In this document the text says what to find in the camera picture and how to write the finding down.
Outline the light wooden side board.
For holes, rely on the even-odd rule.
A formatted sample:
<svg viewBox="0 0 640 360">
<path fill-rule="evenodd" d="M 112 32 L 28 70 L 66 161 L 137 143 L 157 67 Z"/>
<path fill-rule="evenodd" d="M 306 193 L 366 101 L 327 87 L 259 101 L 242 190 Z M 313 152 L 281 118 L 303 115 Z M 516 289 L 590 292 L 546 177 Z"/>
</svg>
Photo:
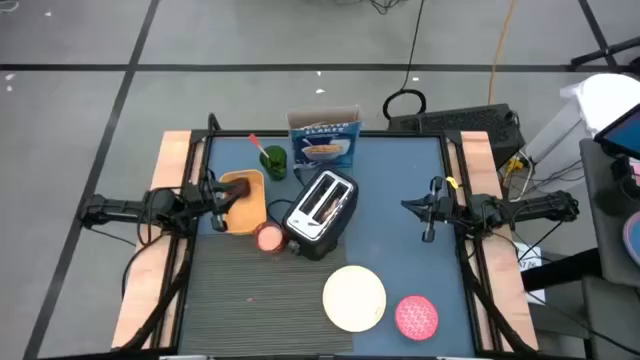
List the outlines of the light wooden side board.
<svg viewBox="0 0 640 360">
<path fill-rule="evenodd" d="M 486 132 L 462 132 L 462 152 L 469 175 L 469 187 L 476 194 L 502 198 L 494 158 Z M 508 225 L 495 230 L 482 241 L 491 295 L 497 308 L 520 338 L 537 350 L 527 293 Z"/>
<path fill-rule="evenodd" d="M 163 134 L 151 188 L 176 187 L 182 183 L 191 131 Z M 163 236 L 132 263 L 111 347 L 121 347 L 143 325 L 161 293 L 171 238 Z"/>
</svg>

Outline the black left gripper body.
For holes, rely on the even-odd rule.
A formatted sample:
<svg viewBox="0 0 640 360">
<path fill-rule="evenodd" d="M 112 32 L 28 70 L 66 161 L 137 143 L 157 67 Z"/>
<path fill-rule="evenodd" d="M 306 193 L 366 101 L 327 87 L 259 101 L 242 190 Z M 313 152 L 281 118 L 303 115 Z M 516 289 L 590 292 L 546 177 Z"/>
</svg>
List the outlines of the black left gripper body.
<svg viewBox="0 0 640 360">
<path fill-rule="evenodd" d="M 212 213 L 211 225 L 218 232 L 226 232 L 228 229 L 223 218 L 227 210 L 224 200 L 224 194 L 227 190 L 226 184 L 218 182 L 215 178 L 208 178 L 196 187 L 196 195 L 192 203 L 192 208 L 197 216 L 207 212 Z"/>
</svg>

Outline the pink and blue disc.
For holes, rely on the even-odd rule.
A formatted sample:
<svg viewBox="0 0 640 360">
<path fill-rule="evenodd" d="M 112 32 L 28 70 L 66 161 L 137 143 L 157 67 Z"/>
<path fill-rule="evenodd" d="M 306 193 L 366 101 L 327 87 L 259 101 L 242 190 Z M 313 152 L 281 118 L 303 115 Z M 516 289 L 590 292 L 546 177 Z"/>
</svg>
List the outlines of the pink and blue disc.
<svg viewBox="0 0 640 360">
<path fill-rule="evenodd" d="M 622 234 L 627 254 L 640 267 L 640 211 L 635 212 L 626 220 Z"/>
</svg>

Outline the grey woven placemat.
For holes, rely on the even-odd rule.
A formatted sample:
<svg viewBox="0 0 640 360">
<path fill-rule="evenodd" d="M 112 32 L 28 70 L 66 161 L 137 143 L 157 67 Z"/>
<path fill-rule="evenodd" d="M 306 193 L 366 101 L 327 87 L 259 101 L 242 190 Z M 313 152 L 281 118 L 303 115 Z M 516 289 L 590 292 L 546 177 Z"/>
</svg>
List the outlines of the grey woven placemat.
<svg viewBox="0 0 640 360">
<path fill-rule="evenodd" d="M 322 305 L 328 277 L 345 266 L 338 246 L 320 261 L 260 251 L 252 237 L 203 235 L 193 256 L 179 351 L 215 357 L 350 352 L 351 334 Z"/>
</svg>

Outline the green glass cup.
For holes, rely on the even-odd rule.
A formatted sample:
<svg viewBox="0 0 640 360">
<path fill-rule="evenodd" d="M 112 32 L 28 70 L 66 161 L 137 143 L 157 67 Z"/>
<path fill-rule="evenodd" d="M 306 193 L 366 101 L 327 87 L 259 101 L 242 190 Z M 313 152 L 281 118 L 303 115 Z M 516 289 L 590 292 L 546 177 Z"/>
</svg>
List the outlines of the green glass cup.
<svg viewBox="0 0 640 360">
<path fill-rule="evenodd" d="M 259 161 L 273 181 L 283 180 L 287 175 L 287 153 L 277 145 L 264 148 Z"/>
</svg>

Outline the black tablet blue screen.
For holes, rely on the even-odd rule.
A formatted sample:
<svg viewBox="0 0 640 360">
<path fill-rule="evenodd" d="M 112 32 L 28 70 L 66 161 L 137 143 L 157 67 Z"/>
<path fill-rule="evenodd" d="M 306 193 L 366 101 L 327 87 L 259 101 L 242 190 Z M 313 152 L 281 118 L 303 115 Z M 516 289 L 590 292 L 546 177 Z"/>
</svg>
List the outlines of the black tablet blue screen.
<svg viewBox="0 0 640 360">
<path fill-rule="evenodd" d="M 640 103 L 597 133 L 594 141 L 608 154 L 640 160 Z"/>
</svg>

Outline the red patterned bowl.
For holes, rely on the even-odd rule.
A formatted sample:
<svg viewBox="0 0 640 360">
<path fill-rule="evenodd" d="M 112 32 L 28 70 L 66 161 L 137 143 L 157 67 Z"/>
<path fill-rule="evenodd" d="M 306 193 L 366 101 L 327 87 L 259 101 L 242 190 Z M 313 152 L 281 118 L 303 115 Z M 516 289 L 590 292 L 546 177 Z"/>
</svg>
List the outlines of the red patterned bowl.
<svg viewBox="0 0 640 360">
<path fill-rule="evenodd" d="M 394 319 L 396 328 L 414 341 L 433 337 L 439 325 L 436 307 L 423 295 L 402 298 L 395 308 Z"/>
</svg>

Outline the white paper sheet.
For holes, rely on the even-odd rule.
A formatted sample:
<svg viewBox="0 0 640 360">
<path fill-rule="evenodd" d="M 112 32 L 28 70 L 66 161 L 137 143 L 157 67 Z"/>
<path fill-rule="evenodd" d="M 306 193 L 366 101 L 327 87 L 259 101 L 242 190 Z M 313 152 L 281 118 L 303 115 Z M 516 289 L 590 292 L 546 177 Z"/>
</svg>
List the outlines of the white paper sheet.
<svg viewBox="0 0 640 360">
<path fill-rule="evenodd" d="M 542 251 L 539 247 L 530 248 L 524 243 L 515 243 L 517 259 L 521 272 L 539 267 L 543 264 Z M 545 291 L 536 290 L 527 294 L 527 301 L 531 304 L 542 305 L 545 301 Z"/>
</svg>

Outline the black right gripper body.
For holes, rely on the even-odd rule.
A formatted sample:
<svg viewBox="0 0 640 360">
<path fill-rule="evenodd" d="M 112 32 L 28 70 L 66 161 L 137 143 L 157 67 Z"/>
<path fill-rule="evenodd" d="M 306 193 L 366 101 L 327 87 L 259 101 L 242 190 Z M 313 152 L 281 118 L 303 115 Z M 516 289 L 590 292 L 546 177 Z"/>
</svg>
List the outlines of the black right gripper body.
<svg viewBox="0 0 640 360">
<path fill-rule="evenodd" d="M 446 223 L 451 219 L 454 201 L 451 197 L 440 197 L 439 192 L 443 188 L 445 179 L 434 177 L 430 182 L 430 192 L 426 196 L 426 228 L 423 241 L 431 243 L 435 239 L 435 222 Z"/>
</svg>

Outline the black two-slot toaster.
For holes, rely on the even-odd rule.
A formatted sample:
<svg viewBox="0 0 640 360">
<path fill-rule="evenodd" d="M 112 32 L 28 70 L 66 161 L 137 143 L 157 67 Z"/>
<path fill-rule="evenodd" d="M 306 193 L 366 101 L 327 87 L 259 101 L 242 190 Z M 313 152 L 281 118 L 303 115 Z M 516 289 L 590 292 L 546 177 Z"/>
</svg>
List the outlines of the black two-slot toaster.
<svg viewBox="0 0 640 360">
<path fill-rule="evenodd" d="M 355 212 L 358 195 L 357 183 L 346 174 L 331 169 L 316 172 L 282 220 L 286 234 L 295 243 L 295 252 L 309 260 L 319 261 L 335 250 Z M 335 198 L 340 199 L 339 207 L 321 223 L 321 209 Z"/>
</svg>

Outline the cream round plate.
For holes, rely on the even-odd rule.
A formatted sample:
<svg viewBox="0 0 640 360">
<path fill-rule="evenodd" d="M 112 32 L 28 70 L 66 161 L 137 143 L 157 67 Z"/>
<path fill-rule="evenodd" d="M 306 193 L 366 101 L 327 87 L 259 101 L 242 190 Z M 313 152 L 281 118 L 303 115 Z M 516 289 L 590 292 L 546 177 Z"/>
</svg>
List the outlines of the cream round plate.
<svg viewBox="0 0 640 360">
<path fill-rule="evenodd" d="M 371 270 L 348 265 L 332 273 L 322 292 L 328 319 L 339 329 L 359 333 L 373 328 L 386 309 L 386 291 Z"/>
</svg>

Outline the metal spoon orange handle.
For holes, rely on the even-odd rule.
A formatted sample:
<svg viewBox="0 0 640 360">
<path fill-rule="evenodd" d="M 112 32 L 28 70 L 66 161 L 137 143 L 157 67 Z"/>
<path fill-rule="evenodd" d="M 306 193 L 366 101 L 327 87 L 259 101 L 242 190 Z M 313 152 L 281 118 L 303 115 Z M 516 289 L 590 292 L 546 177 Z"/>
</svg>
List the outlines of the metal spoon orange handle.
<svg viewBox="0 0 640 360">
<path fill-rule="evenodd" d="M 270 156 L 266 152 L 264 147 L 261 145 L 259 138 L 254 133 L 250 133 L 248 138 L 249 138 L 249 141 L 260 151 L 260 154 L 261 154 L 261 156 L 263 158 L 262 162 L 266 166 L 270 166 L 271 165 Z"/>
</svg>

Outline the yellow plastic bin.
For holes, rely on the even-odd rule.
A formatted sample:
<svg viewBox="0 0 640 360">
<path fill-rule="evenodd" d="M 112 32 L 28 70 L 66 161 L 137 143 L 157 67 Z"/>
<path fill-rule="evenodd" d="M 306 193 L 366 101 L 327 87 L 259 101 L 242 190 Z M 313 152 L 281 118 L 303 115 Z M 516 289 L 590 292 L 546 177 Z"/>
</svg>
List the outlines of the yellow plastic bin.
<svg viewBox="0 0 640 360">
<path fill-rule="evenodd" d="M 249 195 L 238 199 L 224 215 L 226 232 L 233 235 L 250 235 L 267 220 L 264 175 L 256 169 L 227 172 L 220 181 L 245 179 L 249 183 Z"/>
</svg>

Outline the black stand bar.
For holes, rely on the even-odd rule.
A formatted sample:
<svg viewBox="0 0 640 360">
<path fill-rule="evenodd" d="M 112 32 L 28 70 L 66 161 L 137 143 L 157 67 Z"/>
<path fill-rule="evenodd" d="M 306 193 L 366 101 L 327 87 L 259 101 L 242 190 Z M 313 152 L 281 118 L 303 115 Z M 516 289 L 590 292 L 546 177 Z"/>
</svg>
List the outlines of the black stand bar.
<svg viewBox="0 0 640 360">
<path fill-rule="evenodd" d="M 600 58 L 606 58 L 607 56 L 613 56 L 614 54 L 617 54 L 619 52 L 628 50 L 630 48 L 639 47 L 639 46 L 640 46 L 640 36 L 634 37 L 632 39 L 629 39 L 611 46 L 605 46 L 603 49 L 600 49 L 592 53 L 588 53 L 576 58 L 572 58 L 570 60 L 570 65 L 573 67 L 578 67 L 586 63 L 589 63 L 591 61 L 594 61 Z"/>
</svg>

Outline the blue cereal box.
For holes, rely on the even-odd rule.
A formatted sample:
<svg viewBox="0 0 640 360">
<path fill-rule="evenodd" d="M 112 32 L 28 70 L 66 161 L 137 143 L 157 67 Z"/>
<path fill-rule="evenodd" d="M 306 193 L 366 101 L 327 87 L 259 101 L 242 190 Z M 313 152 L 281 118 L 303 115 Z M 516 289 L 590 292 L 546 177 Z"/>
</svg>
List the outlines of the blue cereal box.
<svg viewBox="0 0 640 360">
<path fill-rule="evenodd" d="M 295 168 L 352 166 L 362 126 L 357 105 L 292 110 L 286 120 Z"/>
</svg>

